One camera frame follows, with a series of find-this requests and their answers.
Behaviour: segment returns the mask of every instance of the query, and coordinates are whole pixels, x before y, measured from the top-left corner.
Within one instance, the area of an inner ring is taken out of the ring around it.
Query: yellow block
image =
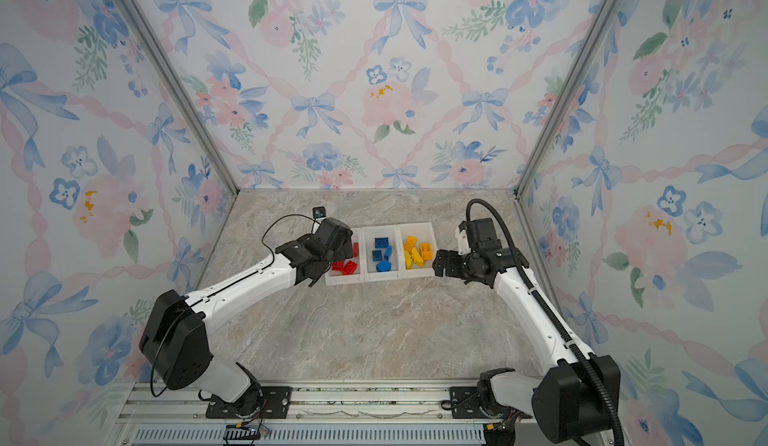
[[[429,243],[422,243],[421,244],[422,249],[422,259],[425,261],[428,261],[429,259],[432,259],[432,245]]]
[[[422,259],[422,255],[418,254],[416,247],[411,249],[411,256],[413,257],[413,262],[416,263],[419,268],[424,267],[424,259]]]
[[[416,241],[417,239],[415,239],[414,237],[408,237],[408,239],[406,240],[406,243],[402,246],[403,249],[406,251],[410,251],[411,249],[413,249],[414,246],[416,246]]]

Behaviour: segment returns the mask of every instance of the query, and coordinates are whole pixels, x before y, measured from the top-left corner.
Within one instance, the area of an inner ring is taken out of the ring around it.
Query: red lego brick
[[[357,270],[357,263],[353,263],[352,261],[347,261],[346,265],[344,265],[344,269],[342,269],[341,272],[346,275],[349,275],[349,274],[355,274],[356,270]]]

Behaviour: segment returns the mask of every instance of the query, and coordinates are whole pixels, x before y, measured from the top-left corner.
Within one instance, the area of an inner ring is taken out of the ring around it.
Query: blue block
[[[385,271],[392,271],[392,264],[385,259],[384,261],[381,261],[379,264],[376,265],[376,271],[378,271],[379,273],[383,273]]]

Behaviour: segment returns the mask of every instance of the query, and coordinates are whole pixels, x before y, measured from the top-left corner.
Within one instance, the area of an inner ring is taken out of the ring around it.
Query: gray stone surface
[[[506,191],[242,191],[200,287],[259,262],[264,230],[288,213],[328,215],[351,227],[431,221],[437,247],[456,249],[453,231],[466,203],[481,197],[504,216],[523,253],[528,249]],[[474,206],[473,218],[488,217]],[[310,231],[287,218],[267,235],[272,247]],[[420,278],[329,287],[291,287],[230,320],[211,340],[259,379],[476,378],[509,366],[541,374],[533,347],[496,292],[458,279]]]

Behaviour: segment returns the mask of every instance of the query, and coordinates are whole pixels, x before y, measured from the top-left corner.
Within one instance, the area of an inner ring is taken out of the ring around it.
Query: wall
[[[102,444],[231,198],[112,0],[0,11],[0,444]]]
[[[768,444],[765,1],[625,0],[524,198],[635,446]]]
[[[600,0],[138,2],[243,187],[504,188]]]

